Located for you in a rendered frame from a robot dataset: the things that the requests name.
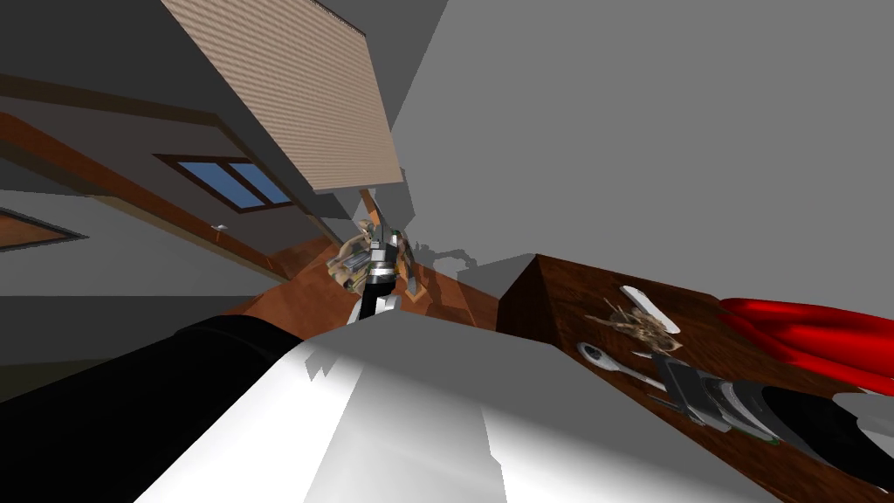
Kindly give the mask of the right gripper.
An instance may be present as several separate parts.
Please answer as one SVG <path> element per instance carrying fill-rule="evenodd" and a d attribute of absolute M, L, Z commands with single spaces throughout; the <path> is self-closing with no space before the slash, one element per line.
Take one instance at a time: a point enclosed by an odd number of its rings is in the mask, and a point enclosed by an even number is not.
<path fill-rule="evenodd" d="M 699 372 L 681 361 L 653 351 L 632 351 L 632 354 L 652 360 L 672 402 L 648 395 L 664 407 L 688 417 L 692 422 L 717 431 L 729 431 L 718 405 L 707 394 Z"/>

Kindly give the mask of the beige knobbly object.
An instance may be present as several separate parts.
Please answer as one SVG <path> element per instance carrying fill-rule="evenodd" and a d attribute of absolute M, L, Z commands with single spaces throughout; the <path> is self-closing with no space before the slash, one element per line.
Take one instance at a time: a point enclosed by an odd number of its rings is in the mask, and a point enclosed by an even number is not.
<path fill-rule="evenodd" d="M 362 295 L 371 259 L 370 245 L 375 226 L 372 221 L 358 222 L 361 234 L 346 241 L 338 253 L 327 261 L 330 276 L 346 291 Z"/>

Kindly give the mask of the silver spoon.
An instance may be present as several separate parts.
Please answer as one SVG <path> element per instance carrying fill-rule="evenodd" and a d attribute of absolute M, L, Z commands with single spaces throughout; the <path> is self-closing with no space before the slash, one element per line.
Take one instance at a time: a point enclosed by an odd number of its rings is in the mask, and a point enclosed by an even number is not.
<path fill-rule="evenodd" d="M 578 351 L 584 359 L 600 369 L 633 376 L 633 378 L 637 379 L 640 382 L 648 384 L 649 386 L 656 389 L 666 391 L 665 386 L 661 382 L 651 379 L 649 376 L 646 376 L 635 371 L 634 369 L 630 369 L 622 365 L 621 363 L 610 357 L 607 353 L 589 343 L 579 343 Z"/>

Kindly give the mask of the brown twig bundle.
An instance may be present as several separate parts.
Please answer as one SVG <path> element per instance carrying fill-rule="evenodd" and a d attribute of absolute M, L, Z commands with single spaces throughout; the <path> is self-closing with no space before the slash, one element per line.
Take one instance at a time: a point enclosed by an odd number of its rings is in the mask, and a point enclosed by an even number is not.
<path fill-rule="evenodd" d="M 607 319 L 591 314 L 585 314 L 584 317 L 641 342 L 653 352 L 668 355 L 682 347 L 673 336 L 664 330 L 664 324 L 655 316 L 646 314 L 637 307 L 624 310 L 611 304 L 607 299 L 605 301 L 611 310 Z"/>

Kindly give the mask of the white flat utensil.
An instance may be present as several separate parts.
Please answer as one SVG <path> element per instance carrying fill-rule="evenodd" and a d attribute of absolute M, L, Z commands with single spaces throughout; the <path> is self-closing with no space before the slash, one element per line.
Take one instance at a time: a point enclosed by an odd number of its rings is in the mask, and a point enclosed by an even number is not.
<path fill-rule="evenodd" d="M 621 291 L 635 304 L 639 310 L 658 321 L 665 333 L 680 334 L 681 329 L 664 314 L 651 299 L 641 290 L 633 286 L 621 286 Z"/>

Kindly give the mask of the dark brown wooden table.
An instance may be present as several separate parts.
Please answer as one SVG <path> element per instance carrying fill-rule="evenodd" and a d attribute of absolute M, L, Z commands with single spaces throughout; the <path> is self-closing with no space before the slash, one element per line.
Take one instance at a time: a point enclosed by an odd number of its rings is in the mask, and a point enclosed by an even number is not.
<path fill-rule="evenodd" d="M 584 317 L 591 314 L 607 319 L 611 310 L 605 299 L 617 307 L 631 308 L 632 301 L 621 286 L 641 290 L 679 326 L 676 340 L 682 347 L 674 356 L 697 369 L 731 381 L 744 379 L 825 398 L 850 391 L 846 383 L 777 362 L 760 352 L 719 319 L 719 302 L 709 294 L 542 255 L 535 256 L 501 296 L 497 330 L 554 345 L 579 363 L 586 359 L 578 344 L 586 342 L 621 364 L 659 379 L 650 361 L 632 354 L 646 351 L 644 344 Z M 667 396 L 633 376 L 603 369 L 595 369 L 595 375 L 599 382 L 636 403 L 647 418 L 681 433 L 685 446 L 731 467 L 770 493 L 771 503 L 894 503 L 894 493 L 812 459 L 788 444 L 771 444 L 739 431 L 721 432 L 695 424 L 649 399 L 648 395 L 663 400 Z"/>

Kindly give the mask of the red cloth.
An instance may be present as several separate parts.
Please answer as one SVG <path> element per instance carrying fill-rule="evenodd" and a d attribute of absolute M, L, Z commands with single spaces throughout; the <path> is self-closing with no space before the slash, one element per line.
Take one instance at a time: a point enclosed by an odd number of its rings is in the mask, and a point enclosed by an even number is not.
<path fill-rule="evenodd" d="M 729 298 L 719 319 L 763 353 L 894 396 L 894 320 L 823 305 Z"/>

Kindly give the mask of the brown framed blue window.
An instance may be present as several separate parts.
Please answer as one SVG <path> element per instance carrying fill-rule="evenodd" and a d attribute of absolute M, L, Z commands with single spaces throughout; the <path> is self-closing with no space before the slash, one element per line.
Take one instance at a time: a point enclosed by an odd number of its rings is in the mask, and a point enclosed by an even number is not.
<path fill-rule="evenodd" d="M 293 205 L 289 196 L 248 158 L 161 154 L 155 158 L 239 214 Z"/>

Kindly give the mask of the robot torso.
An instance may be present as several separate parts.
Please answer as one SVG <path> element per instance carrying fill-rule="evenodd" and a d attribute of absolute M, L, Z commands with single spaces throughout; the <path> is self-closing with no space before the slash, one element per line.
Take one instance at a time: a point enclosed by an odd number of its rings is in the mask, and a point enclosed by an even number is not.
<path fill-rule="evenodd" d="M 780 503 L 559 349 L 404 311 L 301 342 L 135 503 Z"/>

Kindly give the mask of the dark framed brown picture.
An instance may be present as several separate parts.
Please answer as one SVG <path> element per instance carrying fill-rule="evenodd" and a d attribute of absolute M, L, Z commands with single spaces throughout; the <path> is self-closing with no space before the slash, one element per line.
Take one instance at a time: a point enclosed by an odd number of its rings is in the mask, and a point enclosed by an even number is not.
<path fill-rule="evenodd" d="M 85 239 L 86 236 L 0 208 L 0 252 Z"/>

